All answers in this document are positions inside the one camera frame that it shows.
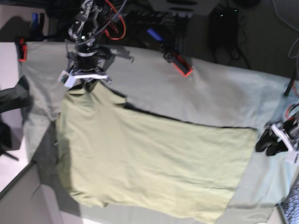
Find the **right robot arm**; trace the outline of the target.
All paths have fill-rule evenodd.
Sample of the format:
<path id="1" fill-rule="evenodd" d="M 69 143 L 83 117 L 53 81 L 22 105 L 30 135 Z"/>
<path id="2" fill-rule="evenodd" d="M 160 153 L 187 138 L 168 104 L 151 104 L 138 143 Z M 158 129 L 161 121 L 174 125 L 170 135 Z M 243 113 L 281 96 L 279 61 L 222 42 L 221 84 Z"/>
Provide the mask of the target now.
<path id="1" fill-rule="evenodd" d="M 111 38 L 108 27 L 114 26 L 119 19 L 123 26 L 122 39 L 126 33 L 126 23 L 121 15 L 126 5 L 123 1 L 116 8 L 110 0 L 84 0 L 72 26 L 68 29 L 69 40 L 74 44 L 73 51 L 66 51 L 67 68 L 59 76 L 59 81 L 66 88 L 72 88 L 77 82 L 90 86 L 99 80 L 110 83 L 112 80 L 101 67 L 101 62 L 112 57 L 111 49 L 100 44 L 102 35 Z"/>

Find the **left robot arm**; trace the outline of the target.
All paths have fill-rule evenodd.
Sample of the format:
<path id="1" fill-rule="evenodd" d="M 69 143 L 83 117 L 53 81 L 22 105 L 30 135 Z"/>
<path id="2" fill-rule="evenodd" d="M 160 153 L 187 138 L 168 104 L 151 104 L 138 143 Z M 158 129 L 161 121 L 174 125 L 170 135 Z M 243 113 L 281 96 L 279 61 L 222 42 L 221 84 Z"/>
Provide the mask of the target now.
<path id="1" fill-rule="evenodd" d="M 275 156 L 289 150 L 283 139 L 273 131 L 273 126 L 284 133 L 295 151 L 299 150 L 299 90 L 296 82 L 288 85 L 273 116 L 264 125 L 263 133 L 255 145 L 257 153 Z"/>

